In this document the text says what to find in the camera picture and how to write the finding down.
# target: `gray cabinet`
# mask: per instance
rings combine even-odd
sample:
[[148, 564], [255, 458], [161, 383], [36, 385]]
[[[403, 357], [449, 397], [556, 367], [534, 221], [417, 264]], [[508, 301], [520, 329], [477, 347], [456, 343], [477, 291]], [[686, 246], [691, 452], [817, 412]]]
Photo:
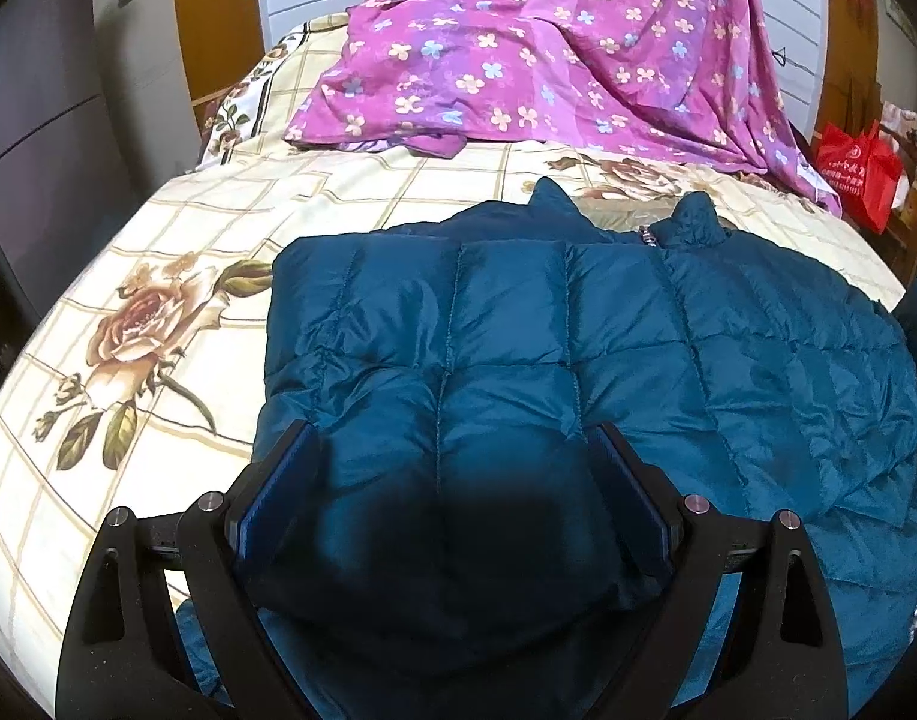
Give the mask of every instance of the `gray cabinet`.
[[7, 0], [0, 299], [34, 327], [137, 207], [97, 73], [92, 0]]

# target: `plaid pattern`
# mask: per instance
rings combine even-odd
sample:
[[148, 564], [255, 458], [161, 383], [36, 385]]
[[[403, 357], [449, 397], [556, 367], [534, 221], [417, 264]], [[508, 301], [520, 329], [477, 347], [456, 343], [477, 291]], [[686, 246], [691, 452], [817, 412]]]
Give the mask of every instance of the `plaid pattern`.
[[[221, 328], [199, 331], [172, 372], [208, 401], [214, 433], [188, 400], [157, 389], [140, 399], [135, 439], [116, 470], [103, 466], [101, 440], [72, 469], [57, 469], [59, 445], [78, 410], [62, 413], [42, 442], [32, 435], [35, 420], [55, 408], [55, 391], [66, 377], [87, 375], [89, 338], [102, 317], [119, 309], [116, 289], [142, 264], [162, 266], [190, 251], [199, 252], [199, 268], [219, 272], [242, 259], [271, 262], [299, 236], [443, 220], [486, 199], [525, 202], [542, 175], [584, 199], [590, 188], [605, 187], [596, 208], [607, 217], [609, 203], [632, 207], [628, 228], [634, 228], [671, 207], [662, 200], [668, 182], [654, 177], [661, 173], [674, 179], [679, 193], [709, 191], [725, 220], [821, 260], [886, 307], [901, 298], [895, 277], [842, 221], [704, 167], [642, 161], [652, 170], [633, 186], [623, 184], [620, 173], [603, 174], [603, 166], [622, 157], [583, 160], [554, 143], [470, 143], [449, 161], [412, 156], [404, 148], [297, 151], [281, 140], [282, 132], [318, 76], [337, 60], [346, 20], [319, 19], [285, 39], [287, 51], [273, 60], [273, 69], [258, 73], [235, 98], [236, 116], [249, 116], [247, 137], [207, 156], [207, 170], [169, 181], [145, 203], [58, 301], [4, 383], [0, 650], [48, 709], [68, 610], [108, 509], [126, 505], [139, 517], [176, 512], [205, 490], [227, 488], [249, 460], [263, 404], [268, 291], [233, 298]], [[183, 577], [169, 576], [169, 584], [177, 604], [187, 593]]]

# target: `rose pattern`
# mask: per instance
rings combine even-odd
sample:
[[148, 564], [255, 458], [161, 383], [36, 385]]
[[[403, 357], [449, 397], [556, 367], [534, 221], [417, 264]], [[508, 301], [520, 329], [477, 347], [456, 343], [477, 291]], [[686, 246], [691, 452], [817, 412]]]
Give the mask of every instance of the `rose pattern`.
[[109, 412], [102, 461], [108, 469], [117, 469], [135, 439], [137, 402], [159, 388], [187, 399], [215, 432], [208, 406], [174, 378], [175, 368], [196, 333], [220, 329], [222, 312], [232, 298], [249, 298], [271, 287], [271, 266], [239, 260], [221, 272], [215, 266], [196, 271], [198, 258], [196, 252], [188, 252], [162, 268], [140, 263], [121, 282], [118, 297], [123, 303], [100, 319], [88, 343], [87, 378], [76, 372], [63, 379], [54, 396], [56, 408], [32, 428], [34, 440], [42, 442], [63, 413], [87, 410], [68, 428], [58, 449], [57, 469], [78, 464]]

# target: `wooden furniture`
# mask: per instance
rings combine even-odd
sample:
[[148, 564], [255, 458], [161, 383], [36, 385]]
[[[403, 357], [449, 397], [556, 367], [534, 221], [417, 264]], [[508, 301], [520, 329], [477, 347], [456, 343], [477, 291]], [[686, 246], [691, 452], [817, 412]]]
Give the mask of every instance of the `wooden furniture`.
[[[887, 127], [882, 129], [898, 142], [901, 151], [910, 158], [917, 170], [917, 138], [906, 138]], [[917, 180], [912, 181], [906, 207], [911, 209], [910, 218], [907, 220], [892, 212], [882, 235], [877, 236], [867, 231], [862, 234], [885, 264], [892, 269], [898, 281], [907, 287], [917, 278]]]

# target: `wooden door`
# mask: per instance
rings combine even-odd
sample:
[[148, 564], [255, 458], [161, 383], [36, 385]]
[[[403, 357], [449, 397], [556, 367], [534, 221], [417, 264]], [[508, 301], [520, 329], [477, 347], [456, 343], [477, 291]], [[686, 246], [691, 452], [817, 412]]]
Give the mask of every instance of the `wooden door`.
[[175, 0], [191, 107], [205, 108], [238, 83], [264, 55], [258, 0]]

